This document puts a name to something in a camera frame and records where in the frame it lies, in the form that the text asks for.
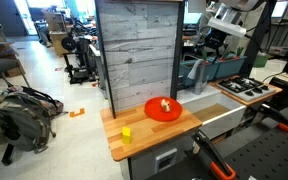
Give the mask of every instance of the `concrete floor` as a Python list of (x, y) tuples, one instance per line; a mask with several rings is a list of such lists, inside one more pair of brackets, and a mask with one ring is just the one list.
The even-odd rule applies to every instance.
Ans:
[[(37, 41), (16, 42), (13, 47), (17, 48), (18, 58), (33, 88), (64, 102), (65, 111), (77, 112), (85, 108), (85, 114), (75, 118), (66, 114), (52, 120), (57, 137), (50, 137), (49, 148), (41, 154), (15, 149), (10, 166), (1, 163), (6, 144), (0, 145), (0, 180), (123, 179), (119, 164), (110, 156), (104, 134), (100, 110), (108, 107), (108, 101), (100, 90), (92, 87), (92, 83), (70, 85), (64, 69), (55, 71), (55, 68), (64, 68), (65, 63), (55, 55), (53, 48), (47, 49)], [(251, 77), (263, 80), (280, 72), (284, 65), (283, 61), (269, 61), (265, 68), (254, 68)], [(22, 77), (9, 80), (25, 85)], [(5, 88), (5, 82), (0, 80), (0, 90)]]

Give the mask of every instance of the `gray backpack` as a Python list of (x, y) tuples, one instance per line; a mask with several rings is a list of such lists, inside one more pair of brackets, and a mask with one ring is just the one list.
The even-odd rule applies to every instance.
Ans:
[(0, 96), (0, 131), (6, 140), (24, 151), (40, 153), (47, 149), (51, 113), (41, 102), (26, 93)]

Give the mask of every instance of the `red plate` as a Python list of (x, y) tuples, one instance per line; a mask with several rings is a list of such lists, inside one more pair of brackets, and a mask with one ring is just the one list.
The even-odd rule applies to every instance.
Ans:
[[(162, 99), (170, 102), (170, 112), (165, 112), (161, 106)], [(156, 97), (148, 100), (145, 104), (145, 113), (150, 118), (157, 121), (173, 121), (177, 119), (182, 113), (182, 106), (180, 103), (169, 97)]]

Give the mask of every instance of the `wooden partition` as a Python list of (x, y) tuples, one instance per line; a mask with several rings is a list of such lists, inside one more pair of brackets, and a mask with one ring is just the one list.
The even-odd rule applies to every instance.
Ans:
[(113, 112), (170, 97), (182, 1), (97, 0), (96, 6)]

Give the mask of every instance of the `yellow block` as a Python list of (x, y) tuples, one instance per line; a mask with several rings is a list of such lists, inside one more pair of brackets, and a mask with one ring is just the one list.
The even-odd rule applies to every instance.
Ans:
[(122, 132), (122, 136), (123, 136), (123, 143), (125, 144), (131, 144), (131, 129), (128, 127), (123, 127), (123, 132)]

